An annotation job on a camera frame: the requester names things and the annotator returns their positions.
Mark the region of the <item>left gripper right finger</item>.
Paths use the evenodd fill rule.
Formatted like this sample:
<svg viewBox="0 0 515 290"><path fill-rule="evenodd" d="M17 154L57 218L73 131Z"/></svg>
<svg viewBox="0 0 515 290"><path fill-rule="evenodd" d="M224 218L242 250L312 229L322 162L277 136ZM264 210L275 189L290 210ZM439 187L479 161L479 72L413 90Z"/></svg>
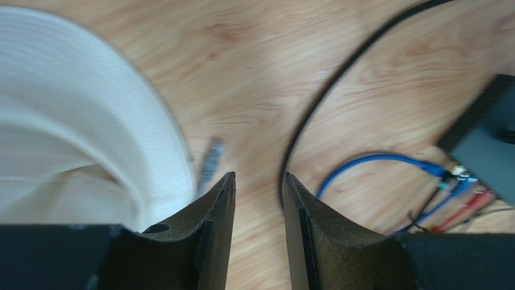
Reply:
<svg viewBox="0 0 515 290"><path fill-rule="evenodd" d="M399 241L344 217L290 173L281 198L292 289L417 289Z"/></svg>

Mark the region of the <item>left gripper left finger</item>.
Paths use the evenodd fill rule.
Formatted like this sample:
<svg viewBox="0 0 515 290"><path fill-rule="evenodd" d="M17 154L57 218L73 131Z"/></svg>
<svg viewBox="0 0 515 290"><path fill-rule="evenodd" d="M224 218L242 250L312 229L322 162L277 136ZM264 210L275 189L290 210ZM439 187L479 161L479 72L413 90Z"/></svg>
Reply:
<svg viewBox="0 0 515 290"><path fill-rule="evenodd" d="M121 230L99 271L99 289L225 289L235 216L236 175L158 223Z"/></svg>

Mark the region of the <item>black network switch box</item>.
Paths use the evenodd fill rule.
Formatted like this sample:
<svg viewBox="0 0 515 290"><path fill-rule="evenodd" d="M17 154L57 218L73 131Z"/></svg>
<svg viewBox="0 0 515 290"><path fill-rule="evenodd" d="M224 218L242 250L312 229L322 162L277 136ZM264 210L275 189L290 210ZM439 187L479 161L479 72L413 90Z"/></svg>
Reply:
<svg viewBox="0 0 515 290"><path fill-rule="evenodd" d="M514 76L496 75L436 145L514 204Z"/></svg>

